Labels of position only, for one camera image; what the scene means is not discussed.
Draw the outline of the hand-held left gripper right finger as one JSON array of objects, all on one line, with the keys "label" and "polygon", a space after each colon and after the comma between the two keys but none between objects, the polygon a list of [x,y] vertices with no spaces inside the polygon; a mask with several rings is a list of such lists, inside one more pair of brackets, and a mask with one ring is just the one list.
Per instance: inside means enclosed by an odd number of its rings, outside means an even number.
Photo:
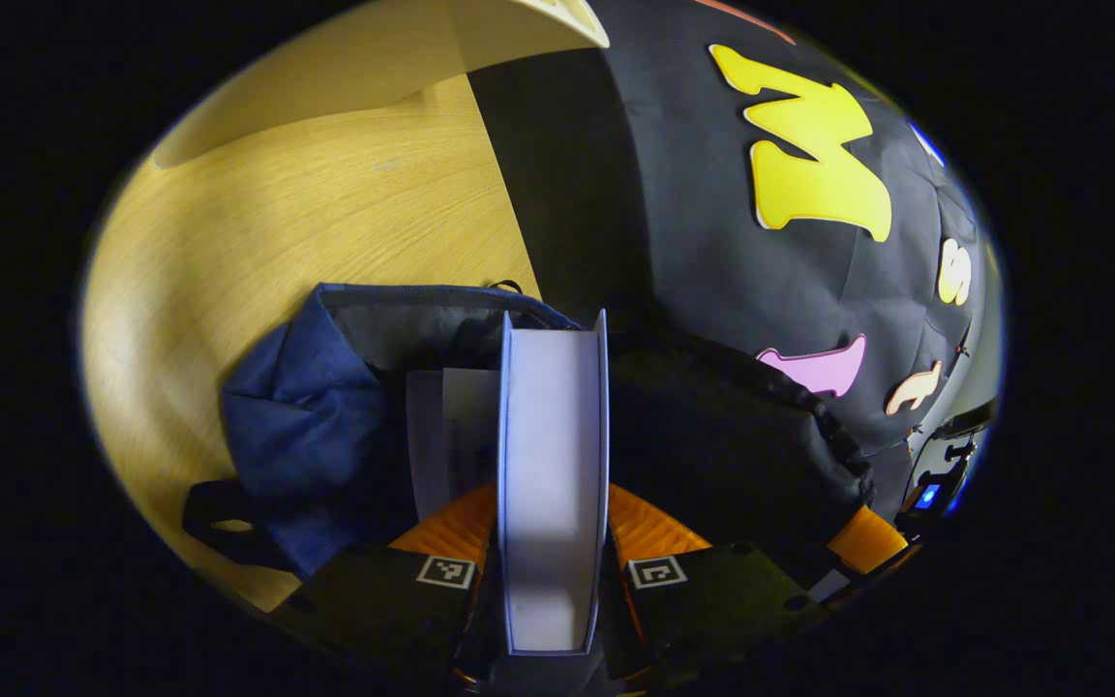
[{"label": "hand-held left gripper right finger", "polygon": [[608,533],[611,678],[690,679],[824,621],[824,606],[752,542],[711,544],[615,484],[608,490]]}]

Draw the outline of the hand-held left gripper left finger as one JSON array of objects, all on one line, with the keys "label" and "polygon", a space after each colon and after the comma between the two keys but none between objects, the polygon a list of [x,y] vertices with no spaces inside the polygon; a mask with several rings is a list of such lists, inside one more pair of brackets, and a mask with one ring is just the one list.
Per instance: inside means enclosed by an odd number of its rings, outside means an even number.
[{"label": "hand-held left gripper left finger", "polygon": [[273,623],[367,678],[484,683],[483,565],[495,550],[498,491],[456,498],[388,546],[333,556]]}]

